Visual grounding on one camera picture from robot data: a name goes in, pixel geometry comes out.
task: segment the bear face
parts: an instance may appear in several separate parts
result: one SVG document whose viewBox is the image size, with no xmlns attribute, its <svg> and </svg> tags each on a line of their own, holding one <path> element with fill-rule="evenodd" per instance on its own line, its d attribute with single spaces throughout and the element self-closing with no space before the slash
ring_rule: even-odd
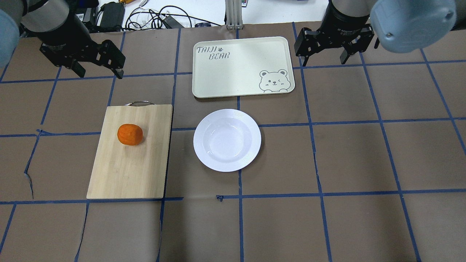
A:
<svg viewBox="0 0 466 262">
<path fill-rule="evenodd" d="M 259 88 L 264 93 L 288 91 L 291 86 L 290 81 L 287 78 L 288 72 L 284 69 L 278 70 L 278 72 L 260 72 L 260 84 Z"/>
</svg>

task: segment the orange object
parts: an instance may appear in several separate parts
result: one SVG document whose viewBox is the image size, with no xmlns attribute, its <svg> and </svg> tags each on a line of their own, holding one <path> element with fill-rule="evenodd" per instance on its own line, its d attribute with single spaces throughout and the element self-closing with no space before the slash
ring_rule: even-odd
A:
<svg viewBox="0 0 466 262">
<path fill-rule="evenodd" d="M 143 140 L 143 130 L 135 124 L 123 124 L 118 128 L 117 137 L 124 145 L 138 145 Z"/>
</svg>

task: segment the cutting board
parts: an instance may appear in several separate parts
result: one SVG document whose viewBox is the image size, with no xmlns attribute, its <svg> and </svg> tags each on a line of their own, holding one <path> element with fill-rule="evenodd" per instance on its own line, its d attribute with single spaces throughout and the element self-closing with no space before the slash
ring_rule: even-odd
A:
<svg viewBox="0 0 466 262">
<path fill-rule="evenodd" d="M 172 112 L 169 104 L 107 107 L 88 199 L 163 197 Z M 118 141 L 123 124 L 141 127 L 144 138 L 139 145 Z"/>
</svg>

